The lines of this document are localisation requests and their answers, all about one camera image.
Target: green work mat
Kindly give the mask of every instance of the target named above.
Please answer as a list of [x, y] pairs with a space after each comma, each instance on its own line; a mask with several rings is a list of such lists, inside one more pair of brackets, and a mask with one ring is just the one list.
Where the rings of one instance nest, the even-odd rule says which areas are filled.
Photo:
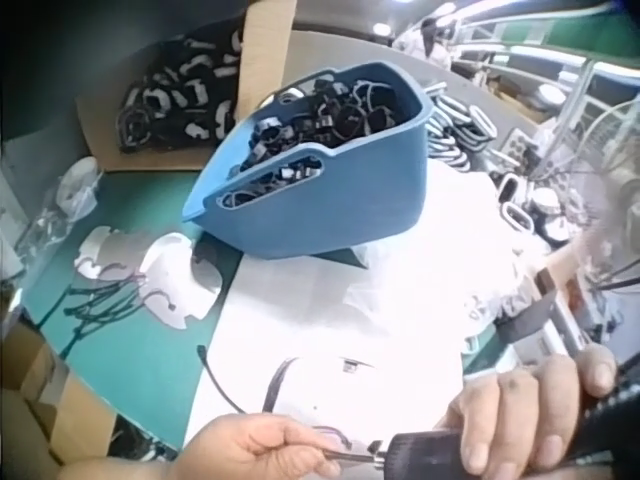
[[[95, 283], [80, 275], [74, 279], [73, 261], [87, 235], [104, 225], [125, 233], [160, 237], [175, 231], [197, 239], [200, 230], [183, 225], [180, 218], [196, 176], [114, 173], [103, 177], [96, 209], [74, 226], [25, 293], [24, 303], [34, 323], [48, 317], [41, 331], [58, 353], [68, 349], [73, 330], [79, 325], [79, 320], [66, 315], [64, 309], [82, 303], [77, 298], [59, 299], [72, 281], [74, 286], [95, 288]], [[211, 237], [208, 241], [217, 252], [216, 266], [224, 283], [204, 320], [187, 320], [186, 330], [175, 330], [141, 308], [73, 344], [65, 359], [71, 370], [117, 412], [175, 448], [182, 447], [202, 371], [196, 346], [210, 344], [242, 256]]]

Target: fingernail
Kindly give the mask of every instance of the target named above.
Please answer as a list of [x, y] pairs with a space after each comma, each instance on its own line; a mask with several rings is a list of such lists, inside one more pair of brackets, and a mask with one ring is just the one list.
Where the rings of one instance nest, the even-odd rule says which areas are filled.
[[593, 370], [593, 383], [602, 390], [608, 390], [613, 386], [613, 372], [606, 363], [601, 363]]
[[550, 435], [544, 439], [538, 450], [537, 461], [541, 467], [551, 468], [561, 460], [562, 438]]
[[479, 443], [467, 449], [465, 460], [469, 473], [480, 475], [487, 468], [487, 462], [489, 461], [489, 445], [486, 443]]
[[516, 480], [517, 466], [515, 463], [503, 463], [495, 471], [491, 480]]

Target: fluorescent light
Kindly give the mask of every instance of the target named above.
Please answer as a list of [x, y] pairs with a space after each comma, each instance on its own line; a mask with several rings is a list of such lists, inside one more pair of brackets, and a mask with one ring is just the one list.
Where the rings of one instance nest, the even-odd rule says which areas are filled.
[[597, 62], [594, 66], [596, 72], [608, 73], [619, 77], [640, 78], [640, 69], [621, 67], [611, 63]]
[[581, 57], [579, 55], [556, 52], [555, 50], [548, 50], [546, 48], [523, 47], [520, 45], [516, 45], [511, 47], [510, 50], [511, 53], [515, 53], [516, 55], [553, 60], [555, 62], [563, 63], [565, 65], [572, 65], [574, 67], [581, 66], [586, 60], [584, 57]]
[[504, 7], [505, 5], [510, 5], [519, 1], [522, 0], [480, 0], [468, 7], [461, 8], [455, 13], [454, 17], [456, 20], [461, 20], [463, 18], [469, 18], [477, 15], [478, 13], [484, 13], [487, 10]]
[[467, 43], [456, 45], [456, 49], [461, 52], [504, 52], [507, 47], [497, 43]]
[[567, 83], [573, 83], [578, 80], [578, 76], [579, 75], [577, 73], [567, 72], [566, 70], [563, 70], [558, 75], [558, 80], [562, 80], [563, 82]]
[[548, 83], [544, 83], [540, 85], [538, 87], [538, 91], [540, 92], [540, 95], [544, 97], [545, 100], [547, 100], [549, 103], [556, 106], [562, 105], [567, 100], [567, 96], [564, 94], [562, 90]]
[[391, 27], [386, 23], [376, 23], [373, 26], [373, 33], [381, 37], [388, 37], [391, 35]]
[[443, 15], [451, 15], [455, 11], [456, 5], [453, 2], [447, 2], [436, 8], [431, 15], [434, 17], [442, 17]]

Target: hand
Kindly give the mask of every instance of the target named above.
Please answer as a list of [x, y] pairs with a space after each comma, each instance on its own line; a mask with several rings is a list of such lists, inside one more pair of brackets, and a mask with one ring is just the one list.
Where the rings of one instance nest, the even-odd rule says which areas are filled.
[[322, 449], [341, 447], [316, 430], [271, 414], [226, 415], [206, 426], [171, 466], [171, 480], [298, 480], [340, 475]]
[[470, 383], [441, 426], [462, 428], [461, 454], [469, 473], [515, 480], [528, 466], [544, 471], [561, 461], [583, 392], [602, 397], [613, 389], [615, 376], [611, 352], [590, 345], [575, 362], [556, 355], [535, 372], [516, 369]]

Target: white cloth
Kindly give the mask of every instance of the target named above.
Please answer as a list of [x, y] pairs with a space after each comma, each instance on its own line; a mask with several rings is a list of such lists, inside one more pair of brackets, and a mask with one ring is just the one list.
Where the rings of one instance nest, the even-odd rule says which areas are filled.
[[451, 55], [449, 51], [439, 43], [433, 45], [433, 51], [427, 58], [424, 51], [424, 42], [420, 30], [405, 32], [393, 42], [393, 48], [407, 55], [426, 60], [445, 70], [451, 70]]

